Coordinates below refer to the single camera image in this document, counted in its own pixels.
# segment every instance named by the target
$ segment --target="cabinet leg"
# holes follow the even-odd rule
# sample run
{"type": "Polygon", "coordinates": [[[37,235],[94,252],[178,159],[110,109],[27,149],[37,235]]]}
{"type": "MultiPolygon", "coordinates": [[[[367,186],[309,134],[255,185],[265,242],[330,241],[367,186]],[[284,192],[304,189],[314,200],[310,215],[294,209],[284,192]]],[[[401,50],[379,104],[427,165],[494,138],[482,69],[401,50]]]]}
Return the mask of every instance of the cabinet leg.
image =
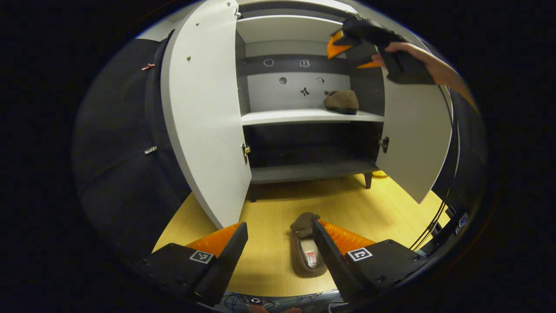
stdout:
{"type": "Polygon", "coordinates": [[[371,180],[373,179],[373,173],[365,173],[365,188],[371,189],[371,180]]]}
{"type": "Polygon", "coordinates": [[[249,186],[249,195],[251,197],[251,202],[257,201],[257,193],[255,192],[255,185],[249,186]]]}

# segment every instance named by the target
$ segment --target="slipper label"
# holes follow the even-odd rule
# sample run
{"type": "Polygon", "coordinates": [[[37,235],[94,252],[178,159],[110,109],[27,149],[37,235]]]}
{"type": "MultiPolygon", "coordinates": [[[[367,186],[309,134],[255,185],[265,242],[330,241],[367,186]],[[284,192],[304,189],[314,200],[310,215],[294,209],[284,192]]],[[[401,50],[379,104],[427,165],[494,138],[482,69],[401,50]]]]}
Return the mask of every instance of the slipper label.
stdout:
{"type": "Polygon", "coordinates": [[[357,250],[353,250],[348,252],[349,256],[351,257],[352,260],[354,260],[355,262],[359,261],[359,260],[363,260],[364,258],[368,258],[373,256],[367,249],[365,248],[361,248],[361,249],[357,249],[357,250]]]}
{"type": "Polygon", "coordinates": [[[189,257],[189,260],[193,260],[193,261],[197,261],[197,262],[201,262],[204,264],[208,264],[210,259],[212,259],[214,255],[212,253],[207,253],[207,252],[202,252],[202,251],[195,251],[195,253],[193,253],[193,255],[191,257],[189,257]]]}
{"type": "Polygon", "coordinates": [[[315,255],[315,251],[307,251],[305,252],[305,255],[307,256],[307,261],[309,263],[309,266],[313,267],[316,265],[316,255],[315,255]]]}

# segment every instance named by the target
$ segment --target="door hinge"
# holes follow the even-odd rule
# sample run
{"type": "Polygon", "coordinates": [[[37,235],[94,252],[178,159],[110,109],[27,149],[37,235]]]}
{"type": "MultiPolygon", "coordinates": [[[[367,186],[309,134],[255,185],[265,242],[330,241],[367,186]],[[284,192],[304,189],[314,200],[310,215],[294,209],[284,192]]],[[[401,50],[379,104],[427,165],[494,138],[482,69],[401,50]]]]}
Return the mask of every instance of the door hinge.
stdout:
{"type": "Polygon", "coordinates": [[[379,139],[379,145],[381,147],[383,147],[383,152],[386,153],[386,151],[388,150],[388,143],[390,142],[390,138],[388,137],[384,137],[384,139],[380,140],[379,139]]]}
{"type": "Polygon", "coordinates": [[[247,154],[251,152],[251,147],[246,144],[241,144],[241,150],[243,151],[244,154],[245,164],[247,164],[247,160],[248,160],[247,154]]]}

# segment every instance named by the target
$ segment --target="metal latch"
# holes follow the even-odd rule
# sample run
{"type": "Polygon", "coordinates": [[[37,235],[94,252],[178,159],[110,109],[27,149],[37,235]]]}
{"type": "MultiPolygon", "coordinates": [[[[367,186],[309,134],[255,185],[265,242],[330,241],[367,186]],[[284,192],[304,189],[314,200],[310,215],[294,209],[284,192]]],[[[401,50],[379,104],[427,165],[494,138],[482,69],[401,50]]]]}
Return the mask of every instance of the metal latch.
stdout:
{"type": "Polygon", "coordinates": [[[249,152],[251,152],[251,147],[248,146],[248,145],[246,145],[246,144],[241,144],[241,150],[243,150],[243,153],[244,153],[244,161],[245,161],[245,164],[247,164],[247,154],[248,154],[249,152]]]}
{"type": "Polygon", "coordinates": [[[390,142],[390,138],[384,137],[383,140],[379,140],[379,145],[383,147],[383,152],[386,153],[388,150],[388,143],[390,142]]]}
{"type": "Polygon", "coordinates": [[[158,149],[156,146],[152,147],[152,148],[148,148],[147,150],[145,150],[145,154],[149,154],[153,151],[156,151],[156,149],[158,149]]]}

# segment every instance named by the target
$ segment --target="slipper insole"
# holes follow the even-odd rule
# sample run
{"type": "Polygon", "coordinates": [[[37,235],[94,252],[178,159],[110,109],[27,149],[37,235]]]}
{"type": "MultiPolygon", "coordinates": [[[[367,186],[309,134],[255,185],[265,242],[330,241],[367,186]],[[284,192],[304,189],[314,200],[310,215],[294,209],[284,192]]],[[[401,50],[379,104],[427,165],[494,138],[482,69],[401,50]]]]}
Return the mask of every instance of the slipper insole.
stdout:
{"type": "Polygon", "coordinates": [[[317,248],[312,237],[301,239],[301,250],[303,251],[303,261],[305,261],[305,264],[307,264],[309,267],[315,268],[324,264],[324,260],[322,259],[322,256],[319,253],[319,249],[317,248]]]}

